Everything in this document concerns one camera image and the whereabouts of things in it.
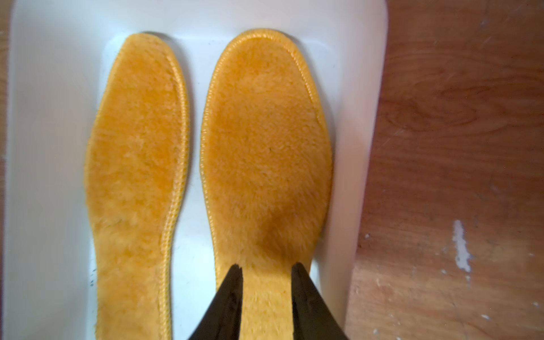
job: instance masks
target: yellow insole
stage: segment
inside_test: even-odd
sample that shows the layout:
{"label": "yellow insole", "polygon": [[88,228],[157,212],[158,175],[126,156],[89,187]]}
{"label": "yellow insole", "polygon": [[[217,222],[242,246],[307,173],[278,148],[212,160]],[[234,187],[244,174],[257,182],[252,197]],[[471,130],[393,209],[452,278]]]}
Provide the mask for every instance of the yellow insole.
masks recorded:
{"label": "yellow insole", "polygon": [[200,167],[219,286],[244,270],[240,339],[292,339],[291,267],[309,270],[325,221],[332,151],[308,66],[267,29],[225,49],[210,84]]}
{"label": "yellow insole", "polygon": [[170,250],[188,146],[188,100],[174,54],[153,35],[129,36],[109,75],[85,162],[97,340],[171,338]]}

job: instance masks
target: wood grain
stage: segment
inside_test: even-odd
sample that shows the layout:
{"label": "wood grain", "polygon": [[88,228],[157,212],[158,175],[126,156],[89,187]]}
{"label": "wood grain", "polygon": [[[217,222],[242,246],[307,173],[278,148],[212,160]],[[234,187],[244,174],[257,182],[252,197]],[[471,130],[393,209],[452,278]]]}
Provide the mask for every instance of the wood grain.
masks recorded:
{"label": "wood grain", "polygon": [[[544,338],[544,2],[388,6],[347,333]],[[0,150],[10,7],[0,2]],[[470,273],[455,263],[455,220]]]}

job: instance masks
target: white plastic tray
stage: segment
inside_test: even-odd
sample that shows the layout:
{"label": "white plastic tray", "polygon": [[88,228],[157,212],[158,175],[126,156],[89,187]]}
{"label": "white plastic tray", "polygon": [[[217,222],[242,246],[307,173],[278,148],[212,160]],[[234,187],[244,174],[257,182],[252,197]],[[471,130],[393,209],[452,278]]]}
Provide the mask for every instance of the white plastic tray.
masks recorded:
{"label": "white plastic tray", "polygon": [[257,27],[290,35],[320,90],[335,176],[311,276],[343,324],[384,59],[384,0],[19,0],[9,53],[3,339],[94,339],[96,273],[83,162],[110,67],[136,32],[161,34],[171,45],[191,99],[172,326],[174,339],[192,333],[215,293],[197,157],[206,93],[227,43]]}

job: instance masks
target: black tongs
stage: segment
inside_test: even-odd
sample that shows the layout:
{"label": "black tongs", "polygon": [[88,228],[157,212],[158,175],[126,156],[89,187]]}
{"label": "black tongs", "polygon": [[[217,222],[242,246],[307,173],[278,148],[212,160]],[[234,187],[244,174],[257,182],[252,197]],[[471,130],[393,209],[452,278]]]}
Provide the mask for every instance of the black tongs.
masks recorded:
{"label": "black tongs", "polygon": [[348,340],[300,262],[291,269],[291,298],[294,340]]}
{"label": "black tongs", "polygon": [[[235,264],[189,340],[238,340],[242,286],[242,269]],[[291,298],[294,340],[348,340],[301,263],[291,269]]]}

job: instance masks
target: paint stain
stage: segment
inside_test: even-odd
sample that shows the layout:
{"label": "paint stain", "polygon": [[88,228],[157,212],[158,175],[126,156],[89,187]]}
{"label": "paint stain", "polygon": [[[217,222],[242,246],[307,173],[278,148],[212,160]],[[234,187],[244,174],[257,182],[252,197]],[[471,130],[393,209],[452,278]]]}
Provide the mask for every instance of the paint stain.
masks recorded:
{"label": "paint stain", "polygon": [[455,220],[453,222],[453,238],[455,242],[455,248],[457,249],[457,256],[455,257],[455,263],[457,267],[466,271],[467,273],[471,272],[471,266],[468,264],[468,260],[471,258],[471,254],[467,250],[467,242],[465,241],[465,228],[463,223],[460,220]]}

